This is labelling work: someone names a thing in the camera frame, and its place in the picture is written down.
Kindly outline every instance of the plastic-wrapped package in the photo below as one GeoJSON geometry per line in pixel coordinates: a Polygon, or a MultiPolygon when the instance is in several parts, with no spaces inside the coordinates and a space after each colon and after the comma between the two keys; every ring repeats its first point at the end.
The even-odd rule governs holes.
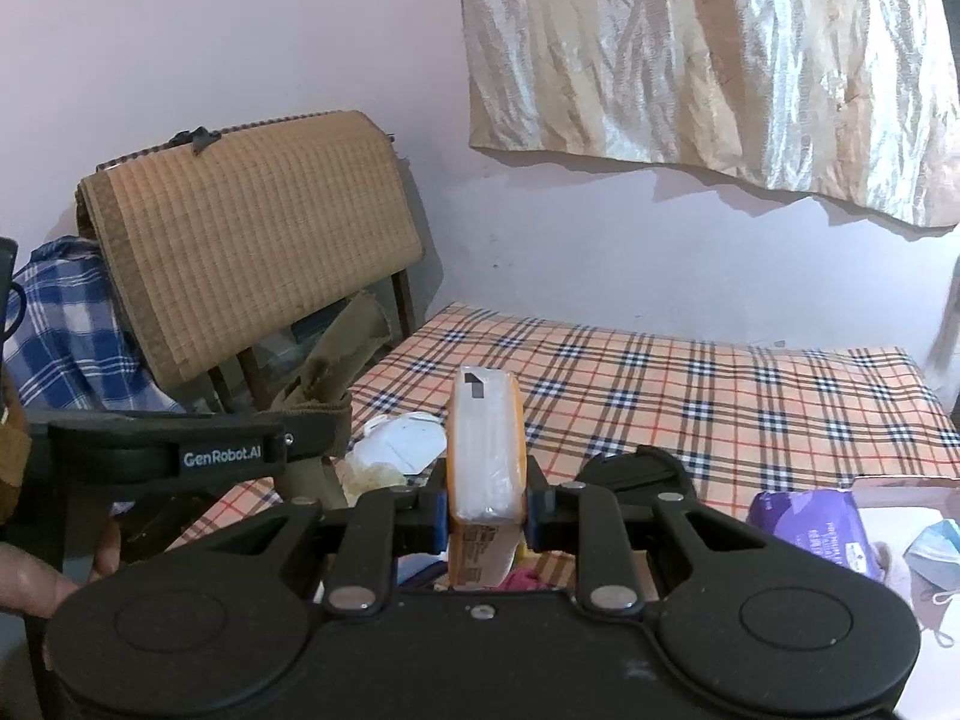
{"type": "Polygon", "coordinates": [[[849,490],[757,493],[747,522],[814,555],[882,581],[849,490]]]}
{"type": "Polygon", "coordinates": [[[520,544],[527,451],[520,389],[506,370],[464,365],[448,418],[450,583],[497,586],[520,544]]]}

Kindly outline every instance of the shiny fabric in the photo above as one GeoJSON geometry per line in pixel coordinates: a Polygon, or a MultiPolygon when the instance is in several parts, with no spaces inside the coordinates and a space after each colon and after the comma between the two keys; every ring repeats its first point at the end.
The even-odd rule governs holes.
{"type": "Polygon", "coordinates": [[[942,0],[464,0],[476,148],[710,167],[960,221],[942,0]]]}

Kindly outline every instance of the human hand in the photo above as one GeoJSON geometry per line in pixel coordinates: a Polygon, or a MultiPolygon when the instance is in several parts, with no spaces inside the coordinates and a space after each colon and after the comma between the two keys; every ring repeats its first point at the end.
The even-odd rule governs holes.
{"type": "MultiPolygon", "coordinates": [[[[120,529],[109,520],[93,559],[88,581],[114,573],[120,566],[120,529]]],[[[80,589],[43,560],[0,543],[0,610],[50,617],[72,592],[80,589]]]]}

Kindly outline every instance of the bed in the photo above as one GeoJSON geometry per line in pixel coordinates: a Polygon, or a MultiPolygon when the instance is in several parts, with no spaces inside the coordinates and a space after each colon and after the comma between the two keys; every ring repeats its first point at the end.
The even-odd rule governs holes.
{"type": "MultiPolygon", "coordinates": [[[[554,484],[597,454],[656,445],[683,461],[701,500],[742,518],[760,490],[838,487],[872,474],[960,476],[960,435],[902,349],[724,346],[459,303],[354,385],[354,431],[378,413],[445,415],[460,365],[517,375],[530,455],[554,484]]],[[[237,485],[184,539],[279,499],[269,480],[237,485]]],[[[538,570],[551,584],[569,578],[556,556],[538,570]]]]}

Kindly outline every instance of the white wall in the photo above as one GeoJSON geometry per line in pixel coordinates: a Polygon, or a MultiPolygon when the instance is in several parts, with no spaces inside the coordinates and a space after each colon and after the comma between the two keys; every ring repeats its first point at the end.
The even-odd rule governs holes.
{"type": "Polygon", "coordinates": [[[955,333],[928,358],[958,234],[709,173],[471,151],[459,0],[0,0],[0,47],[0,232],[26,251],[71,228],[98,162],[198,124],[357,107],[409,160],[434,248],[413,271],[422,310],[899,344],[955,396],[955,333]]]}

